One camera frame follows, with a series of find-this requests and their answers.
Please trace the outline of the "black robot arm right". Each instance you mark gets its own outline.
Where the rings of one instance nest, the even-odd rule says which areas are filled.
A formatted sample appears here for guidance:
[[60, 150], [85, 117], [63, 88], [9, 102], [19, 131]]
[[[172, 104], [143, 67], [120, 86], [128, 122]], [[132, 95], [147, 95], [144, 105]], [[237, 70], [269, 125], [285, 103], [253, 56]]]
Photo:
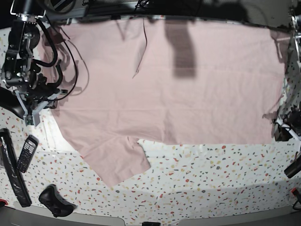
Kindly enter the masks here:
[[[0, 106], [24, 120], [28, 126], [40, 123], [40, 111], [56, 108], [57, 102], [71, 94], [60, 89], [63, 82], [61, 60], [54, 41], [42, 18], [47, 12], [65, 15], [73, 10], [74, 0], [47, 4], [45, 0], [15, 0], [10, 13], [16, 16], [8, 35], [8, 49], [0, 78], [5, 87], [0, 89]], [[35, 59], [33, 50], [43, 32], [52, 51], [53, 59], [43, 62]]]

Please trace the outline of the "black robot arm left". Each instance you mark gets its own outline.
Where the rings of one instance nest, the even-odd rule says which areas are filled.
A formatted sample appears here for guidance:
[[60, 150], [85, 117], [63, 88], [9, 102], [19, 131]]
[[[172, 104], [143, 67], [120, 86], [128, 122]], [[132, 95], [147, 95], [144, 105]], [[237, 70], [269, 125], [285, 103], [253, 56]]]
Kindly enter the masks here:
[[301, 140], [301, 7], [290, 9], [291, 38], [287, 50], [284, 98], [275, 120], [276, 141]]

